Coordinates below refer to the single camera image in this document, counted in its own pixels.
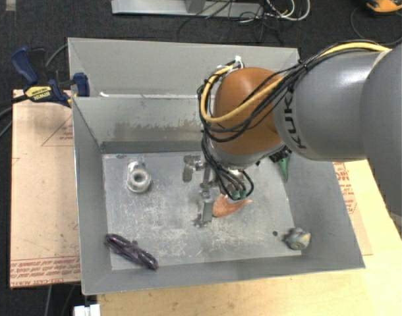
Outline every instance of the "cardboard sheet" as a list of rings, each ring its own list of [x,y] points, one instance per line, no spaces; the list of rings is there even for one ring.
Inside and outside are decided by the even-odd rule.
[[[80,280],[72,110],[13,109],[10,286]]]

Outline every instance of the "yellow cable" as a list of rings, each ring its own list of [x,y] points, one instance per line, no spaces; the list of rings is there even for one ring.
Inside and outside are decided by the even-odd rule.
[[[323,57],[324,55],[329,55],[331,53],[335,53],[336,51],[341,51],[344,49],[354,49],[354,48],[369,49],[369,50],[373,50],[373,51],[389,51],[389,50],[391,50],[390,48],[384,47],[382,45],[375,45],[373,43],[353,42],[353,43],[345,43],[342,45],[335,46],[334,48],[331,48],[331,49],[325,51],[324,53],[322,53],[319,57]],[[222,75],[225,72],[231,70],[232,68],[233,68],[233,66],[227,66],[227,67],[217,71],[212,77],[210,77],[210,79],[208,80],[208,83],[212,84],[214,82],[214,80],[217,78],[216,75]],[[210,117],[210,116],[208,116],[208,114],[205,110],[207,93],[209,90],[208,83],[207,83],[206,86],[204,87],[204,91],[202,92],[202,95],[201,95],[200,107],[201,107],[202,118],[211,123],[220,123],[225,120],[231,119],[232,117],[239,114],[241,111],[244,111],[252,103],[254,103],[255,101],[257,101],[264,95],[267,95],[269,92],[271,92],[274,89],[274,87],[280,82],[280,80],[281,80],[281,78],[279,80],[271,83],[270,85],[266,86],[260,92],[258,92],[252,98],[250,98],[248,101],[239,105],[237,108],[233,109],[230,113],[227,113],[226,115],[223,115],[220,117]]]

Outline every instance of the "metal nut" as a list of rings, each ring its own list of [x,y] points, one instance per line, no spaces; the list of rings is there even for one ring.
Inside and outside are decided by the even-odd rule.
[[[311,233],[296,227],[292,229],[290,235],[286,237],[285,242],[292,250],[304,250],[309,246],[310,240]]]
[[[135,193],[147,191],[151,183],[151,176],[145,169],[133,169],[128,173],[129,189]]]

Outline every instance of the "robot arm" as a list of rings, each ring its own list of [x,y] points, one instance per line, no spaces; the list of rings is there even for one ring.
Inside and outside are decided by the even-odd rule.
[[[389,212],[402,221],[402,44],[335,44],[285,72],[236,60],[217,69],[198,98],[204,155],[222,193],[229,194],[223,169],[238,177],[285,149],[317,161],[367,158]]]

